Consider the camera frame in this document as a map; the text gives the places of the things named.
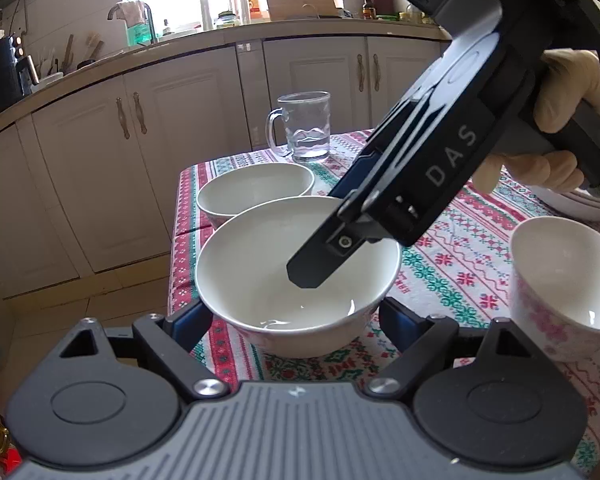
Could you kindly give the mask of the gloved right hand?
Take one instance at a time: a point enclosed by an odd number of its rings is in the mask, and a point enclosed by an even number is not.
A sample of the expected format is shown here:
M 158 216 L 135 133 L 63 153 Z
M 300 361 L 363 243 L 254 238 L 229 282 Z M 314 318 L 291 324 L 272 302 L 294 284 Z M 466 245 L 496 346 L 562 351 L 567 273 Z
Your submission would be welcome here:
M 541 131 L 556 133 L 564 128 L 582 101 L 600 113 L 600 61 L 595 53 L 549 50 L 542 61 L 548 65 L 550 76 L 541 87 L 533 112 Z M 546 155 L 490 155 L 472 176 L 472 184 L 480 193 L 489 194 L 498 185 L 503 169 L 523 185 L 557 193 L 571 192 L 584 181 L 576 155 L 560 151 Z

